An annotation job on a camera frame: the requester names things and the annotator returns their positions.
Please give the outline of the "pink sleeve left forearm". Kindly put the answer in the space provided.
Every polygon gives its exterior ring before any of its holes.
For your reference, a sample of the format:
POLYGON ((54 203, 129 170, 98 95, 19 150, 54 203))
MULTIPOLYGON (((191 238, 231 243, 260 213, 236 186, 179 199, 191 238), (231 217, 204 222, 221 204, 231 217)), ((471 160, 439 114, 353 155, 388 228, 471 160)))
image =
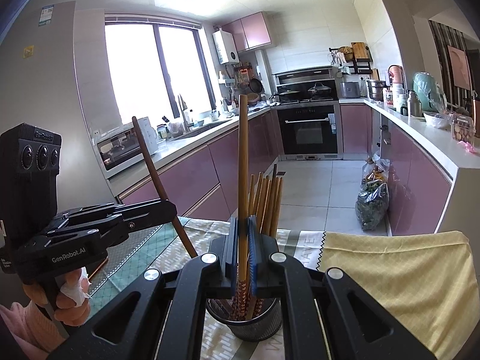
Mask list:
POLYGON ((1 359, 46 359, 64 341, 34 303, 1 306, 1 359))

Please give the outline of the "left hand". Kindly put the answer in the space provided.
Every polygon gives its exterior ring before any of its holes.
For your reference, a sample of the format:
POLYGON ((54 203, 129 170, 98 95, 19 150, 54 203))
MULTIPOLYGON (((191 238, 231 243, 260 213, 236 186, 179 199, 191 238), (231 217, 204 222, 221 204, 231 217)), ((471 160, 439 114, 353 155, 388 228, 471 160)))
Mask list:
POLYGON ((90 282, 86 268, 71 271, 64 276, 65 282, 57 294, 54 317, 67 326, 78 327, 89 317, 88 289, 90 282))

